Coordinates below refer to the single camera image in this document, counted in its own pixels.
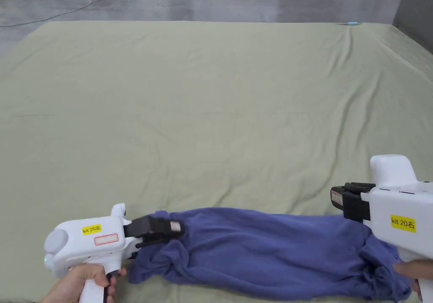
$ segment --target mattress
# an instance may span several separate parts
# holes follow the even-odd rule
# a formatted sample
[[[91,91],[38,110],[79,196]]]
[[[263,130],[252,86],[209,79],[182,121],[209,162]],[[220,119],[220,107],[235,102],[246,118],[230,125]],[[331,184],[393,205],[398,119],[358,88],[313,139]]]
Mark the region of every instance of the mattress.
[[[118,202],[339,213],[329,189],[390,153],[429,180],[432,102],[433,55],[390,25],[47,23],[0,59],[0,299],[39,300],[48,233]],[[258,302],[158,277],[116,298],[203,301]]]

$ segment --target concrete floor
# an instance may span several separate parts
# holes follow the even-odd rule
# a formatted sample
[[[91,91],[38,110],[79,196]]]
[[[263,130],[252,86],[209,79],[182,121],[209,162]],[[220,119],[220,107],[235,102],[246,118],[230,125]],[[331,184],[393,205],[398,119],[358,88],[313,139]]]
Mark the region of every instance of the concrete floor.
[[[43,22],[94,0],[0,0],[0,56]],[[391,23],[399,0],[100,0],[54,20]]]

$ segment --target wrinkled fabric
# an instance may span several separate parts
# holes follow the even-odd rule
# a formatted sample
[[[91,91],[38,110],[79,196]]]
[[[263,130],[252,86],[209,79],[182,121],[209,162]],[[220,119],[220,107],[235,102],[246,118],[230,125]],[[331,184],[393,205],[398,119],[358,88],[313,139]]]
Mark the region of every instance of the wrinkled fabric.
[[[293,216],[202,208],[157,217],[183,220],[186,233],[144,247],[130,283],[162,275],[176,284],[203,284],[273,300],[323,296],[404,300],[410,280],[395,273],[395,247],[343,216]]]

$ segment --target human hand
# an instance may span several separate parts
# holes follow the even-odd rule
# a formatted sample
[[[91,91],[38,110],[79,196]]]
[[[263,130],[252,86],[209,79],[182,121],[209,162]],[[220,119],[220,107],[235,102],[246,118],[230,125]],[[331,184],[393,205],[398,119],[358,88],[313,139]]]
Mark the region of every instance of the human hand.
[[[126,269],[122,268],[119,275],[126,275]],[[113,303],[112,296],[115,291],[116,278],[112,277],[110,282],[108,282],[104,267],[93,264],[74,267],[64,278],[61,278],[54,285],[41,303],[78,303],[86,281],[91,279],[101,287],[109,286],[107,303]]]
[[[411,262],[395,264],[395,271],[399,274],[414,279],[411,287],[413,291],[418,293],[418,297],[421,298],[421,289],[419,288],[418,279],[430,279],[433,280],[433,260],[430,259],[419,259],[412,260]]]

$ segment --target wire on floor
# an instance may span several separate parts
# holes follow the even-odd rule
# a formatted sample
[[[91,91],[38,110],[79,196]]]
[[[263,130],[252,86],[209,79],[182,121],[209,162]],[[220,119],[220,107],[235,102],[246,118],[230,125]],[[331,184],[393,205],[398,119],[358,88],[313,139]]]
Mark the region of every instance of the wire on floor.
[[[45,18],[45,19],[34,20],[34,21],[29,21],[29,22],[15,23],[14,25],[3,25],[3,26],[0,26],[0,28],[3,28],[3,27],[17,27],[17,26],[29,25],[30,23],[36,23],[36,22],[47,21],[47,20],[50,20],[50,19],[53,19],[53,18],[57,18],[57,17],[59,17],[59,16],[65,15],[65,14],[72,14],[72,13],[74,13],[74,12],[77,12],[77,11],[83,10],[83,9],[87,8],[88,6],[90,6],[90,4],[92,4],[92,3],[94,3],[94,2],[97,2],[97,1],[108,1],[108,0],[93,0],[92,2],[90,2],[90,3],[87,4],[87,5],[85,5],[84,7],[81,7],[81,8],[78,8],[78,9],[72,10],[72,11],[63,12],[63,13],[61,13],[61,14],[56,14],[56,15],[54,15],[54,16],[51,16],[51,17],[48,17],[48,18]]]

